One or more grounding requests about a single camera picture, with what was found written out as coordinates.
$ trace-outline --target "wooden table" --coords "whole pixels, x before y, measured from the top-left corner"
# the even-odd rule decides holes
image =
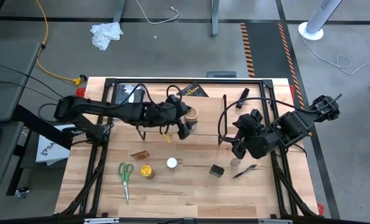
[[[103,77],[90,78],[85,97],[101,100],[104,81]],[[272,81],[276,99],[292,104],[287,79],[276,78]],[[168,86],[151,83],[146,85],[152,95],[164,95]],[[210,97],[222,98],[223,94],[227,94],[228,103],[238,100],[244,88],[250,89],[248,97],[260,96],[259,89],[254,85],[201,86]],[[228,111],[230,134],[236,133],[236,128],[231,123],[236,121],[239,115],[249,113],[252,109],[259,109],[263,114],[261,101],[258,100],[246,101],[241,110],[232,107]],[[293,109],[278,105],[278,110],[279,114],[283,114]],[[96,122],[96,116],[86,116]],[[239,167],[230,167],[230,161],[234,157],[231,145],[223,142],[219,146],[216,136],[190,135],[183,141],[179,140],[177,135],[171,134],[170,137],[172,142],[168,143],[159,133],[149,132],[146,140],[142,141],[133,126],[115,121],[104,168],[98,215],[103,212],[108,212],[110,217],[138,218],[269,218],[270,214],[279,215],[270,155],[256,160],[247,153]],[[150,157],[144,161],[135,161],[129,156],[143,150],[150,153]],[[56,212],[67,208],[82,188],[90,151],[89,144],[77,144],[72,147]],[[287,156],[295,190],[310,209],[318,213],[305,154],[299,148],[291,147]],[[166,168],[169,157],[178,159],[177,172]],[[129,179],[129,204],[126,203],[123,185],[117,175],[118,165],[123,161],[131,162],[135,167]],[[147,180],[140,175],[139,170],[144,164],[150,164],[155,170],[154,179]],[[225,168],[222,177],[217,178],[209,174],[212,164]],[[251,164],[258,164],[258,168],[261,169],[232,179],[235,174]],[[284,187],[283,190],[285,204],[290,211],[288,194]],[[87,209],[91,206],[92,198],[91,191]]]

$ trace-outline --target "yellow extension cord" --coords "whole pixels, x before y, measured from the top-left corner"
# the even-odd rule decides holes
[[[47,16],[45,15],[44,10],[42,9],[42,6],[41,6],[41,4],[39,3],[39,1],[38,1],[38,0],[35,0],[35,1],[37,2],[38,7],[40,8],[41,13],[42,13],[42,16],[44,17],[44,21],[45,21],[45,37],[44,37],[44,40],[42,41],[42,45],[44,45],[44,46],[45,46],[45,45],[47,44],[48,32],[49,32]],[[55,78],[59,78],[59,79],[61,79],[61,80],[67,80],[67,81],[73,82],[73,83],[74,83],[74,85],[76,85],[76,86],[80,86],[80,85],[81,85],[81,83],[83,82],[83,80],[82,80],[80,77],[78,77],[78,78],[67,78],[67,77],[63,77],[63,76],[60,76],[60,75],[54,74],[54,73],[52,73],[52,72],[50,72],[50,71],[46,70],[46,69],[41,65],[41,63],[40,63],[40,55],[41,55],[41,51],[42,51],[42,49],[40,49],[40,50],[39,50],[38,55],[37,55],[37,65],[40,67],[40,69],[41,69],[43,72],[45,72],[46,74],[51,75],[51,76],[53,76],[53,77],[55,77]]]

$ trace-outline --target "crumpled white paper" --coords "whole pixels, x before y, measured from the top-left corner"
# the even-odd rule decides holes
[[[106,50],[110,40],[120,40],[120,35],[124,34],[118,22],[93,25],[91,32],[92,44],[100,50]]]

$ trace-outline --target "black desk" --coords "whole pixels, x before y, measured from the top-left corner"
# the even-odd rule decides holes
[[[39,49],[40,44],[37,43],[0,42],[0,65],[30,75]],[[29,79],[26,75],[0,66],[0,82],[11,82],[25,86]],[[19,156],[19,162],[16,165],[7,195],[14,195],[22,174],[20,163],[25,147],[18,146],[17,141],[23,126],[30,129],[28,136],[31,135],[32,131],[35,131],[67,149],[70,149],[72,143],[70,135],[55,129],[23,106],[18,105],[24,90],[24,87],[18,85],[0,83],[0,127],[4,136],[4,139],[1,139],[3,144],[0,146],[0,184],[12,155]]]

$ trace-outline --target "orange striped tape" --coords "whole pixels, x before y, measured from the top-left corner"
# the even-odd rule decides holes
[[[305,105],[304,105],[303,99],[302,99],[301,90],[299,88],[299,84],[298,84],[298,80],[297,80],[297,75],[295,74],[294,65],[292,64],[290,51],[289,51],[289,46],[287,45],[287,41],[285,39],[283,25],[281,23],[278,23],[278,25],[279,25],[280,36],[282,37],[283,46],[284,46],[284,49],[285,49],[285,54],[287,56],[287,61],[289,62],[291,76],[292,76],[292,79],[294,81],[295,91],[297,92],[299,104],[301,105],[302,108],[305,108]]]
[[[247,27],[245,23],[240,23],[240,27],[241,35],[243,37],[244,53],[246,54],[248,76],[251,78],[255,78],[254,64],[252,62],[251,49],[249,48],[248,42]]]

